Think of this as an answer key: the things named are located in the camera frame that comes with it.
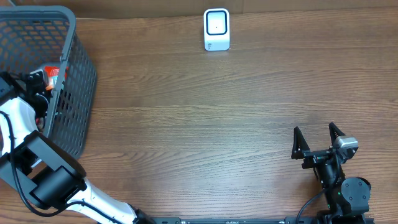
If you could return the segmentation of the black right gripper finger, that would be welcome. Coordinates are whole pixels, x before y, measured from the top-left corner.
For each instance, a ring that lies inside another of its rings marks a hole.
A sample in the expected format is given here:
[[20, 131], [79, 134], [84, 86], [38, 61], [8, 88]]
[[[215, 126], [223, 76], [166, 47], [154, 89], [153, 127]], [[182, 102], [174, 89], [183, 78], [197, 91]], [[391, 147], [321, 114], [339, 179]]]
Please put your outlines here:
[[329, 125], [329, 132], [330, 132], [330, 138], [331, 138], [331, 145], [332, 146], [341, 146], [341, 140], [344, 140], [344, 137], [346, 136], [345, 133], [343, 133], [335, 123], [331, 122]]
[[291, 159], [304, 159], [310, 152], [310, 148], [298, 126], [294, 128], [294, 143], [292, 147]]

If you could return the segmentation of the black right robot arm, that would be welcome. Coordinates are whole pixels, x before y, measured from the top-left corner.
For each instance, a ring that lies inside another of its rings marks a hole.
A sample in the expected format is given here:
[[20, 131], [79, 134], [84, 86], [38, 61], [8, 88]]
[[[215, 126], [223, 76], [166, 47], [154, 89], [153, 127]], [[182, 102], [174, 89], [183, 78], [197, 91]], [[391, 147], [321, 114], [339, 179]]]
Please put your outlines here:
[[[342, 132], [334, 123], [328, 125], [331, 145], [328, 149], [311, 151], [299, 127], [294, 128], [291, 158], [303, 160], [302, 168], [311, 169], [322, 190], [309, 199], [299, 210], [295, 223], [373, 223], [366, 218], [369, 211], [371, 184], [362, 177], [347, 178], [342, 165], [352, 159], [359, 149], [358, 140]], [[315, 217], [303, 218], [304, 210], [316, 199], [324, 196], [326, 210]]]

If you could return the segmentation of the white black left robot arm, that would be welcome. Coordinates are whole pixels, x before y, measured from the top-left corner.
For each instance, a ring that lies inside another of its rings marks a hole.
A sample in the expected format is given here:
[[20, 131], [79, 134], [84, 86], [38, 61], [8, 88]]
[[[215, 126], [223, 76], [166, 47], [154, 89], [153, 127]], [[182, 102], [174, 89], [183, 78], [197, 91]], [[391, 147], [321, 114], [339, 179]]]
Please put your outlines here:
[[1, 180], [23, 204], [41, 217], [70, 210], [98, 223], [153, 223], [142, 210], [95, 187], [80, 163], [37, 129], [35, 102], [1, 72]]

